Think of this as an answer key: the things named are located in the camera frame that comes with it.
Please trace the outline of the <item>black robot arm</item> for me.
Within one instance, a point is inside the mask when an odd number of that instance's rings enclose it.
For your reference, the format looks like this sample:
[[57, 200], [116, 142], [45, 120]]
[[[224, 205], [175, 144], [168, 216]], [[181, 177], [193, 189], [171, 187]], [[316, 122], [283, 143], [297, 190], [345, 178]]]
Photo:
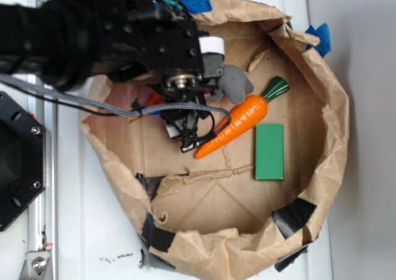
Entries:
[[208, 0], [48, 0], [40, 7], [1, 6], [1, 81], [34, 74], [49, 90], [14, 86], [63, 101], [89, 78], [150, 86], [163, 100], [130, 110], [97, 104], [101, 114], [140, 118], [158, 113], [184, 152], [214, 139], [220, 128], [199, 135], [200, 119], [215, 108], [205, 96], [219, 90], [224, 42], [201, 30], [193, 15]]

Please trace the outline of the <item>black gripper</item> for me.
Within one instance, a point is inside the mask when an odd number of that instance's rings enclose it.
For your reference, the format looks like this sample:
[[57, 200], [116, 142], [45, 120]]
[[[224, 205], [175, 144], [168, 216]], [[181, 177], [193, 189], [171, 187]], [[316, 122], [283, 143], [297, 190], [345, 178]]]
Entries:
[[[115, 83], [147, 83], [168, 100], [186, 101], [210, 93], [209, 78], [223, 75], [223, 38], [202, 36], [180, 0], [95, 0], [95, 17], [95, 73]], [[205, 111], [173, 108], [161, 118], [183, 153], [206, 142], [197, 134]]]

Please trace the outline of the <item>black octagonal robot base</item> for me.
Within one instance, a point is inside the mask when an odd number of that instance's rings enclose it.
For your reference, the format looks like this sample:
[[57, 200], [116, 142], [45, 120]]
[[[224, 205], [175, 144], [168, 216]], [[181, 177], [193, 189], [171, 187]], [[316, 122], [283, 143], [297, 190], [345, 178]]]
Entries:
[[45, 129], [1, 92], [1, 231], [44, 189]]

